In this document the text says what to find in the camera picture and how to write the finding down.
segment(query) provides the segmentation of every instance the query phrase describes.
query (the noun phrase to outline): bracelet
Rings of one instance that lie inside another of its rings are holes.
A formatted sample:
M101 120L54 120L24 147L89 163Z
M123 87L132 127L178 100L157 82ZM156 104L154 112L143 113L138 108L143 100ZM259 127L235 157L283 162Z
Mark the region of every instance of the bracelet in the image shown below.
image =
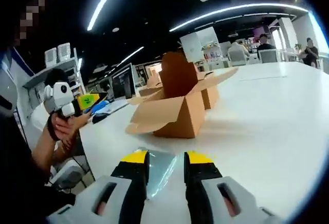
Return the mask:
M59 138L56 136L55 131L54 131L54 128L53 128L53 125L52 125L52 122L51 122L51 117L52 117L53 114L54 114L54 112L50 113L50 115L48 117L48 120L47 120L47 129L49 131L49 134L50 134L51 138L54 141L58 141Z

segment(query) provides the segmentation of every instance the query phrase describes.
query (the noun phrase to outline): ceiling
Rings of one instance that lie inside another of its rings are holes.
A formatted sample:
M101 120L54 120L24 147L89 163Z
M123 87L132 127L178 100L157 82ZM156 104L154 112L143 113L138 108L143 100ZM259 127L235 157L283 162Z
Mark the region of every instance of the ceiling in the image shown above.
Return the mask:
M140 52L127 62L141 64L170 50L177 50L177 41L195 28L224 18L251 13L286 13L291 18L304 14L291 8L251 7L218 13L173 32L173 27L200 15L242 4L284 3L307 8L302 0L107 0L91 31L87 26L100 0L46 0L45 11L40 12L38 26L27 33L18 50L34 72L45 67L44 51L59 44L70 42L77 48L78 57L83 58L81 68L84 82L100 78L112 66L140 47ZM252 29L269 25L282 15L255 15L226 20L211 24L218 40L227 41L227 35L237 32L239 38L252 35ZM108 68L97 74L94 69L99 64Z

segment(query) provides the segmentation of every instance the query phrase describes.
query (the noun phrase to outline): open cardboard box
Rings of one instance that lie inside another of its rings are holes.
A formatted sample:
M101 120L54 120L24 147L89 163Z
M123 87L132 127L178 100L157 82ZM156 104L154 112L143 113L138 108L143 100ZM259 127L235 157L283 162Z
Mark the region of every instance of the open cardboard box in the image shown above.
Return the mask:
M149 96L162 89L162 83L158 76L150 76L147 85L139 89L141 97Z
M197 79L203 81L207 78L213 78L214 72L197 72ZM215 103L219 99L220 95L218 93L217 86L211 86L209 88L203 89L201 91L202 99L204 101L205 109L212 109L215 106Z
M216 88L217 84L235 74L237 68L214 76L198 79L194 64L187 62L180 53L169 52L162 59L159 73L163 88L150 95L135 99L140 103L131 123L126 128L128 134L153 132L155 136L167 138L194 138L205 119L203 90Z

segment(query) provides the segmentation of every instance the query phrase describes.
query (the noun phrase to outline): black cloth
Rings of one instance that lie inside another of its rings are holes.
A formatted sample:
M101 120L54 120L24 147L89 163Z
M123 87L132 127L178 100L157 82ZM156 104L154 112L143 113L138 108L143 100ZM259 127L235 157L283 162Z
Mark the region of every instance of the black cloth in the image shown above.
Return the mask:
M319 56L319 51L318 51L318 49L316 47L312 47L312 48L309 48L309 49L313 53L315 53L317 56ZM307 56L303 59L303 62L304 62L305 65L310 66L312 62L314 62L315 65L317 65L317 58L312 53L307 52L307 48L306 48L306 50L303 53L306 53L307 54Z
M35 164L14 117L0 117L0 153L3 219L46 223L46 216L75 203L75 195L44 186L49 175Z
M258 51L259 50L265 50L265 49L276 49L276 47L271 45L271 44L268 44L268 43L264 43L264 44L259 45L258 48L257 48L257 57L258 57L258 59L260 59Z

